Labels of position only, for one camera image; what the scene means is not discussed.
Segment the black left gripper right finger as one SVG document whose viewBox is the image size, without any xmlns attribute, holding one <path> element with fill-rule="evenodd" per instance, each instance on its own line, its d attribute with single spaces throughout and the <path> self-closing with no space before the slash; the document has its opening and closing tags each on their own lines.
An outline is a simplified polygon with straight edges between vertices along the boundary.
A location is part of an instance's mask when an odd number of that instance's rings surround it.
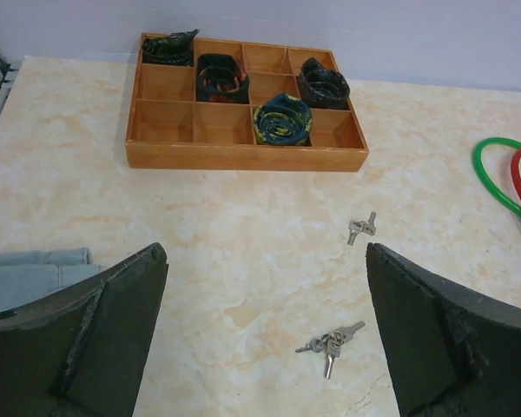
<svg viewBox="0 0 521 417">
<path fill-rule="evenodd" d="M 402 416 L 521 416 L 521 308 L 379 243 L 367 280 Z"/>
</svg>

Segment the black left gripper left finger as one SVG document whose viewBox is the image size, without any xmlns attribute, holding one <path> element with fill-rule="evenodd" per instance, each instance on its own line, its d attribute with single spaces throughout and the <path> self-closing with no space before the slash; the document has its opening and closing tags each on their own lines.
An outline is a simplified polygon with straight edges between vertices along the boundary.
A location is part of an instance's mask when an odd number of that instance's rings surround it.
<svg viewBox="0 0 521 417">
<path fill-rule="evenodd" d="M 0 312 L 0 416 L 130 416 L 168 276 L 155 242 Z"/>
</svg>

